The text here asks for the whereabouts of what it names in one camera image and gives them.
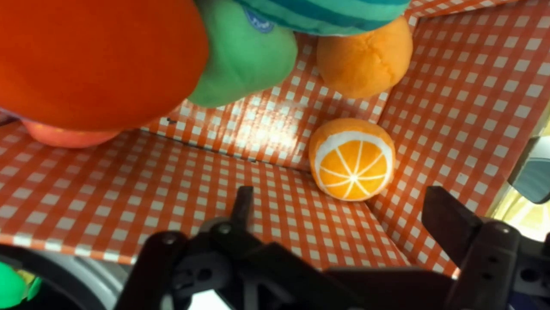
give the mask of toy orange half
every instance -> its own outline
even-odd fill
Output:
[[[323,124],[309,139],[309,165],[321,191],[343,201],[362,201],[393,177],[392,137],[361,118]]]
[[[206,58],[191,0],[0,1],[0,108],[36,122],[141,125],[194,89]]]

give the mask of toy fruit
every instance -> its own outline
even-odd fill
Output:
[[[220,106],[282,82],[294,68],[292,31],[233,0],[197,0],[211,55],[191,101]]]
[[[318,36],[357,34],[378,29],[409,0],[239,0],[263,17],[299,32]]]
[[[319,37],[323,82],[349,98],[369,98],[395,86],[409,68],[412,34],[404,17],[357,36]]]
[[[309,139],[309,167],[326,194],[362,201],[380,192],[392,179],[395,149],[392,137],[361,118],[323,124]]]
[[[118,130],[67,130],[31,120],[22,124],[36,141],[55,148],[91,148],[118,136]]]
[[[32,299],[39,287],[39,277],[0,261],[0,308],[12,308],[22,299]]]
[[[189,0],[3,0],[0,37],[0,108],[75,130],[168,113],[208,58]]]

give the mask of red object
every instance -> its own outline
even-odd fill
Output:
[[[0,37],[0,106],[77,130],[168,113],[208,58],[189,0],[3,0]]]
[[[91,148],[118,136],[118,130],[67,130],[31,120],[22,120],[29,134],[55,148]]]

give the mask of orange plush toy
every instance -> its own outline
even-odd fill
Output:
[[[357,36],[319,37],[316,63],[325,84],[349,98],[395,86],[409,68],[412,34],[404,17]]]
[[[393,139],[361,118],[323,124],[311,136],[307,151],[314,182],[337,199],[368,199],[393,177]]]
[[[192,0],[1,0],[0,37],[0,108],[72,130],[168,113],[208,58]]]

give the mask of red gingham cloth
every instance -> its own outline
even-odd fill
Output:
[[[386,93],[349,99],[323,86],[314,67],[316,37],[299,36],[299,60],[285,82],[220,108],[184,101],[172,120],[146,129],[206,149],[307,170],[306,146],[313,130],[337,117],[376,122]]]
[[[364,203],[321,194],[309,173],[134,130],[86,151],[0,127],[0,242],[130,263],[154,230],[187,235],[254,186],[252,227],[314,266],[407,265]]]
[[[448,15],[514,1],[519,0],[411,0],[407,13],[416,17]]]
[[[395,179],[371,201],[411,261],[453,270],[419,222],[424,187],[488,211],[550,103],[548,37],[548,0],[417,22],[411,70],[380,118],[395,139]]]

